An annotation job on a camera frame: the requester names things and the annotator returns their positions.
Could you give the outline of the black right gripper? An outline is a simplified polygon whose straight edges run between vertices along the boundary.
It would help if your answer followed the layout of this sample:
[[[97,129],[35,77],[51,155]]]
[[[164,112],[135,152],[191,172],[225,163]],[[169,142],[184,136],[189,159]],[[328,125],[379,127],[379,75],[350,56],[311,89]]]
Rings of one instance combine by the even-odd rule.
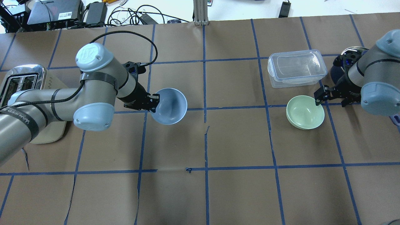
[[[315,105],[319,106],[324,101],[336,98],[343,99],[341,106],[344,108],[361,101],[361,87],[356,86],[349,78],[350,68],[357,63],[364,52],[364,47],[349,47],[342,51],[333,61],[332,81],[334,88],[328,85],[321,86],[314,92]]]

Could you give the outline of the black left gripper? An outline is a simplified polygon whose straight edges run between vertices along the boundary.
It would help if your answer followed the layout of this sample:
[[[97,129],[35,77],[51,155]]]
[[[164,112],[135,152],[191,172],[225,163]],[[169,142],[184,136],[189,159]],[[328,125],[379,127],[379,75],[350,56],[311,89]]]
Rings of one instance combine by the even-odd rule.
[[[146,110],[156,113],[156,108],[160,101],[160,94],[149,94],[146,89],[138,82],[138,75],[146,72],[145,66],[140,63],[126,62],[123,64],[128,72],[128,77],[121,86],[118,93],[122,93],[123,88],[127,88],[128,94],[124,97],[118,97],[124,103],[124,108],[136,111]]]

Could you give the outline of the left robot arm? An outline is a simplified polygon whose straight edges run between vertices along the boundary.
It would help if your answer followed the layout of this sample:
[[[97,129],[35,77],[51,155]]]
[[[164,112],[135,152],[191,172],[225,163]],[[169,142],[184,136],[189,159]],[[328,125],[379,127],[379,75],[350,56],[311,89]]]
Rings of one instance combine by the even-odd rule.
[[[78,88],[19,91],[1,108],[1,165],[49,124],[72,121],[82,130],[108,129],[116,99],[126,108],[156,112],[160,96],[138,82],[137,65],[120,63],[96,42],[83,46],[75,60],[82,72]]]

